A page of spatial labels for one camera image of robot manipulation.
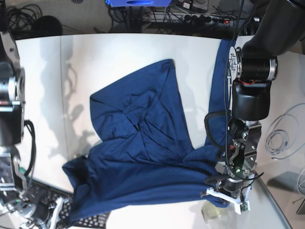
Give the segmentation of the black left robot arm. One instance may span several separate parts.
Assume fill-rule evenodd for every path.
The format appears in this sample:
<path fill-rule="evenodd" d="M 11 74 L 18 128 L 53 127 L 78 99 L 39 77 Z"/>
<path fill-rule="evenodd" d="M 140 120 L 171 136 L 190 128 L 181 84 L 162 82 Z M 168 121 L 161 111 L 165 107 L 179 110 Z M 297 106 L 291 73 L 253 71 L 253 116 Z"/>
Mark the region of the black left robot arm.
<path fill-rule="evenodd" d="M 297 42 L 304 29 L 304 1 L 272 0 L 254 36 L 244 45 L 230 48 L 225 67 L 229 78 L 225 88 L 229 97 L 224 100 L 225 170 L 219 189 L 232 198 L 242 196 L 257 179 L 254 163 L 247 158 L 256 152 L 260 121 L 269 115 L 271 85 L 279 72 L 278 56 Z"/>

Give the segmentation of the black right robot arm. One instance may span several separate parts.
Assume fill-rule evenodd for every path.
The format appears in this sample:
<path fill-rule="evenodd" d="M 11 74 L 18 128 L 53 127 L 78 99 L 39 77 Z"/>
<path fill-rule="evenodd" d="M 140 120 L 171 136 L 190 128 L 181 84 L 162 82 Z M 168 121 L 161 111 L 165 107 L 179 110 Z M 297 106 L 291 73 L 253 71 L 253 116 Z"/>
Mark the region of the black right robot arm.
<path fill-rule="evenodd" d="M 36 135 L 34 125 L 24 119 L 25 71 L 20 66 L 16 42 L 9 31 L 0 33 L 0 208 L 18 212 L 27 219 L 24 229 L 31 225 L 40 229 L 54 229 L 61 202 L 42 202 L 46 192 L 32 194 L 32 174 L 36 160 Z M 17 144 L 24 137 L 24 128 L 31 135 L 29 167 L 20 170 Z"/>

